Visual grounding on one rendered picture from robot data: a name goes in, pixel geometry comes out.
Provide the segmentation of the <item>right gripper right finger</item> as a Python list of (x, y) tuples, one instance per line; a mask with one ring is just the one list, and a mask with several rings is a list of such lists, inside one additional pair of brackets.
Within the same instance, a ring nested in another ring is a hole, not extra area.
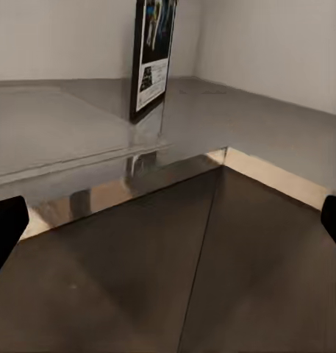
[(321, 213), (321, 223), (336, 243), (336, 196), (327, 196)]

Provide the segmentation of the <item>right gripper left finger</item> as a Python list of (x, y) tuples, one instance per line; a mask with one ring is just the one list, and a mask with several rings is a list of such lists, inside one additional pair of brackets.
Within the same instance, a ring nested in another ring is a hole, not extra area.
[(23, 196), (0, 201), (0, 270), (29, 223)]

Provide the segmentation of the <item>poster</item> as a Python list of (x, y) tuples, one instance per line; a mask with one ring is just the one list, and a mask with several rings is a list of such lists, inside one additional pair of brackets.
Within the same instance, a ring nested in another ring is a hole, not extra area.
[(175, 12), (176, 0), (136, 0), (128, 119), (165, 97)]

